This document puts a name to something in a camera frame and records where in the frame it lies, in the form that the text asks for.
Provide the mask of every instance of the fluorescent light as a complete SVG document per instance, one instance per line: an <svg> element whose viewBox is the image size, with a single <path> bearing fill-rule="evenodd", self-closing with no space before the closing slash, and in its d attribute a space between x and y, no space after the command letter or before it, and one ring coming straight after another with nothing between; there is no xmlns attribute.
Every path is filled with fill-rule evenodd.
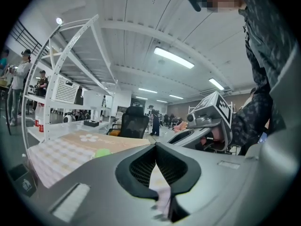
<svg viewBox="0 0 301 226"><path fill-rule="evenodd" d="M144 91L151 92L151 93L158 93L158 92L156 92L156 91L149 90L149 89L142 89L142 88L139 88L139 90L144 90Z"/></svg>
<svg viewBox="0 0 301 226"><path fill-rule="evenodd" d="M56 23L57 23L58 25L60 25L60 24L63 23L63 20L62 20L60 17L57 17L57 18L56 18Z"/></svg>
<svg viewBox="0 0 301 226"><path fill-rule="evenodd" d="M139 96L136 96L136 98L143 99L143 100L148 100L147 98L143 98L143 97L139 97Z"/></svg>
<svg viewBox="0 0 301 226"><path fill-rule="evenodd" d="M174 98L178 98L178 99L181 99L181 100L183 100L183 98L182 97L178 97L178 96L173 96L173 95L169 95L170 97L174 97Z"/></svg>
<svg viewBox="0 0 301 226"><path fill-rule="evenodd" d="M213 83L217 88L219 88L220 90L224 90L225 88L223 87L223 86L221 86L220 84L219 84L219 82L217 82L215 79L210 79L209 80L211 83Z"/></svg>
<svg viewBox="0 0 301 226"><path fill-rule="evenodd" d="M183 65L183 66L185 66L189 69L194 67L194 65L192 63L188 62L187 60L185 60L185 59L183 59L183 58L181 58L177 55L174 55L174 54L172 54L172 53L170 53L166 50L163 50L161 48L156 47L154 53L156 55L160 55L162 57L165 57L165 58L168 58L172 61L175 61L175 62L177 62L177 63L179 63L179 64L181 64L181 65Z"/></svg>

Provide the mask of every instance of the black office chair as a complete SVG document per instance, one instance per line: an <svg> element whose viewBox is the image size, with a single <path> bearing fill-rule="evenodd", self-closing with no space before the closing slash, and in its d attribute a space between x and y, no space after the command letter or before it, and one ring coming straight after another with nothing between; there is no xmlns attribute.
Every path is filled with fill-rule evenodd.
<svg viewBox="0 0 301 226"><path fill-rule="evenodd" d="M120 130L119 137L142 139L145 129L149 124L149 117L143 114L143 108L130 106L122 115L121 129L110 129L109 135L114 130Z"/></svg>

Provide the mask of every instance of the table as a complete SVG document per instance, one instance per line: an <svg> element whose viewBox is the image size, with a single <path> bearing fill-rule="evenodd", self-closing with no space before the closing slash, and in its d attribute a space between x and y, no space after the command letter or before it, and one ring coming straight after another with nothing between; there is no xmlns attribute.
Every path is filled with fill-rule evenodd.
<svg viewBox="0 0 301 226"><path fill-rule="evenodd" d="M5 101L6 124L8 126L9 135L11 135L11 133L10 133L10 126L9 126L9 122L8 122L8 91L9 91L9 87L0 85L0 91L4 91L4 93L5 93L5 96L4 96L5 100L4 101Z"/></svg>
<svg viewBox="0 0 301 226"><path fill-rule="evenodd" d="M148 144L150 142L147 139L113 137L79 130L32 146L27 153L42 184L50 188L91 160L98 149L109 149L111 153L117 153Z"/></svg>

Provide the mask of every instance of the shelf rack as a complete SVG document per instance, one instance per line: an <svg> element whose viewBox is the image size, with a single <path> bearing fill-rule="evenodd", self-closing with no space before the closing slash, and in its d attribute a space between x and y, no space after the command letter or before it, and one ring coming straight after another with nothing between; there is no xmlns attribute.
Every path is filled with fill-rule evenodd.
<svg viewBox="0 0 301 226"><path fill-rule="evenodd" d="M48 40L40 49L29 71L22 101L22 133L26 151L29 148L27 133L31 134L38 141L43 142L56 139L77 130L91 132L97 132L100 129L108 130L109 122L102 122L95 128L85 126L83 121L50 124L51 108L91 110L92 113L107 110L107 108L100 106L76 105L52 100L53 88L60 75L85 89L95 90L104 95L112 96L112 104L114 102L114 91L108 90L102 84L102 82L115 84L115 89L118 86L118 82L110 70L110 64L107 59L104 59L106 55L100 46L101 43L94 27L94 23L98 17L98 15L95 15L91 19L59 25L50 34ZM39 62L52 69L45 97L28 93L30 81ZM25 111L27 100L44 104L43 133L39 132L37 127L26 127Z"/></svg>

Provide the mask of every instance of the ceiling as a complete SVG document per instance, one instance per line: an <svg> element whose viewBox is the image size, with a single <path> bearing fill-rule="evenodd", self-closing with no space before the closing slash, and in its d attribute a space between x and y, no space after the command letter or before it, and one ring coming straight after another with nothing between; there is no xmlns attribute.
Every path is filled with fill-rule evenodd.
<svg viewBox="0 0 301 226"><path fill-rule="evenodd" d="M244 20L237 11L195 12L187 0L35 0L35 6L53 29L55 19L64 23L92 18L103 40L109 66L121 89L134 96L178 102L216 90L215 78L234 93L254 85L246 57ZM195 66L188 69L154 54L161 47ZM92 73L103 82L97 67ZM155 90L153 94L138 88Z"/></svg>

